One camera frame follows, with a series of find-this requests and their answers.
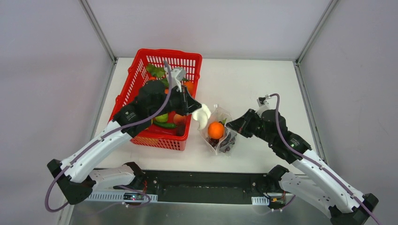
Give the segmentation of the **red plastic basket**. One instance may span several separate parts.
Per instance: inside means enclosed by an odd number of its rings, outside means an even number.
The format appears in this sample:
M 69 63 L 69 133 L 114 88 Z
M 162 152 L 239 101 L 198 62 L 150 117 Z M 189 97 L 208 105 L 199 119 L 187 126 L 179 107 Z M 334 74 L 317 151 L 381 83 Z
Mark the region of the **red plastic basket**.
M 123 106 L 130 103 L 134 97 L 138 95 L 139 89 L 151 79 L 151 74 L 145 69 L 147 64 L 153 64 L 156 67 L 163 67 L 163 62 L 165 60 L 171 68 L 184 68 L 187 72 L 185 78 L 194 83 L 192 97 L 195 97 L 202 64 L 202 56 L 199 53 L 170 49 L 142 48 L 137 51 L 132 65 L 128 69 L 128 76 L 121 93 L 115 99 L 115 105 L 110 119 L 112 119 Z M 183 151 L 189 134 L 191 116 L 187 116 L 186 119 L 186 130 L 184 136 L 159 135 L 148 132 L 147 129 L 132 138 L 131 142 L 136 145 Z

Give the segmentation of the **clear zip top bag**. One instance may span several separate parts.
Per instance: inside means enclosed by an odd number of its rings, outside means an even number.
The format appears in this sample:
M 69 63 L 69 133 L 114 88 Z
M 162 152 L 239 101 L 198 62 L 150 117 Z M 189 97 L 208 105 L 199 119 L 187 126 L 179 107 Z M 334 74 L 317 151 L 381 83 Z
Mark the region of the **clear zip top bag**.
M 231 121 L 230 112 L 215 104 L 207 125 L 199 132 L 213 154 L 230 154 L 233 149 L 237 133 L 226 127 L 226 124 Z

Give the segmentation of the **dark red grape bunch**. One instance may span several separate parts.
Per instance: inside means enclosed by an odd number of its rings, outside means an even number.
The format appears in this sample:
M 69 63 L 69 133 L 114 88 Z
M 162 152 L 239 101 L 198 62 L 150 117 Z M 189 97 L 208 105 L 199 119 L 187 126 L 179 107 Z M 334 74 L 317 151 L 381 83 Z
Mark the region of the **dark red grape bunch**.
M 208 138 L 207 141 L 212 148 L 216 148 L 219 143 L 219 139 Z

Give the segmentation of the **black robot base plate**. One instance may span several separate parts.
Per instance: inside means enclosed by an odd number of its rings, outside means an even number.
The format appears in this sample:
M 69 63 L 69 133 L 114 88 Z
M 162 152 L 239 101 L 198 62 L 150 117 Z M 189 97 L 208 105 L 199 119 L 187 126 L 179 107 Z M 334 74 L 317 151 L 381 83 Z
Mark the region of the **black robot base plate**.
M 144 190 L 165 203 L 251 204 L 253 197 L 283 193 L 266 173 L 145 170 L 126 187 Z

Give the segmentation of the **white garlic bulb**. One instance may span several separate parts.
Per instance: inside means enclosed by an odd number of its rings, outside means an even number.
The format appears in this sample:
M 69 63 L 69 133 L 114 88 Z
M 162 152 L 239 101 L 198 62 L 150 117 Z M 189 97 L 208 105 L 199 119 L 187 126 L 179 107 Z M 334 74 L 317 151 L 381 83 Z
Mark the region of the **white garlic bulb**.
M 211 111 L 206 104 L 202 104 L 199 109 L 191 114 L 191 117 L 198 122 L 198 130 L 203 130 L 211 117 Z

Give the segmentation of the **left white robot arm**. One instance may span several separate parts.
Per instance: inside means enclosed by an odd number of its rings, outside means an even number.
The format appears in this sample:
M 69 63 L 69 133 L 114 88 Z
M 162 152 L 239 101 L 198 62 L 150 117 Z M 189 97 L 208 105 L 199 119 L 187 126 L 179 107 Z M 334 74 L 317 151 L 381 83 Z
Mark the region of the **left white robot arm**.
M 136 163 L 103 170 L 95 167 L 115 149 L 149 128 L 153 118 L 171 112 L 191 115 L 199 123 L 200 130 L 206 127 L 211 115 L 209 108 L 195 100 L 186 86 L 177 85 L 165 92 L 162 82 L 149 81 L 82 149 L 62 161 L 53 159 L 47 164 L 54 176 L 51 186 L 58 184 L 70 205 L 81 203 L 96 189 L 120 185 L 139 189 L 145 174 Z

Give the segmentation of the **black grape bunch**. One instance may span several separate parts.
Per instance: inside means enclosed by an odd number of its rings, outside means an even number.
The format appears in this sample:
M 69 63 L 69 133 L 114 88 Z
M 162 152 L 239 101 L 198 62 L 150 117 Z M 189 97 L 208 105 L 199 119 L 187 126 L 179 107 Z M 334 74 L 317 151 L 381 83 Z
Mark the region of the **black grape bunch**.
M 235 145 L 236 136 L 237 134 L 234 132 L 228 133 L 226 138 L 222 142 L 220 142 L 219 151 L 222 153 L 229 152 L 232 149 L 232 147 Z

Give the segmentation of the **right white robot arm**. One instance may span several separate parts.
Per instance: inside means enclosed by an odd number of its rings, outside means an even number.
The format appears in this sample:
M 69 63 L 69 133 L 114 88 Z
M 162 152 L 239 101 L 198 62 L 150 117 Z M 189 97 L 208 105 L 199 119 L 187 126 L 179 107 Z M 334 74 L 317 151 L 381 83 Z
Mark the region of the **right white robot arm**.
M 249 109 L 226 126 L 244 137 L 264 140 L 278 157 L 308 177 L 302 180 L 277 165 L 266 180 L 270 191 L 282 189 L 294 194 L 317 208 L 334 225 L 363 225 L 368 218 L 375 218 L 377 197 L 362 193 L 332 171 L 301 136 L 288 130 L 285 118 L 277 110 Z

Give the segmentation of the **green cabbage ball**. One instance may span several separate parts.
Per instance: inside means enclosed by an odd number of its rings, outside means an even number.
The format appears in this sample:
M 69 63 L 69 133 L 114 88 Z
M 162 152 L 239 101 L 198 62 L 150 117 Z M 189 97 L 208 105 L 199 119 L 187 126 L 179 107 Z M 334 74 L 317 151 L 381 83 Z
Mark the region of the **green cabbage ball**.
M 155 121 L 158 123 L 167 123 L 168 121 L 168 113 L 159 115 L 155 117 Z

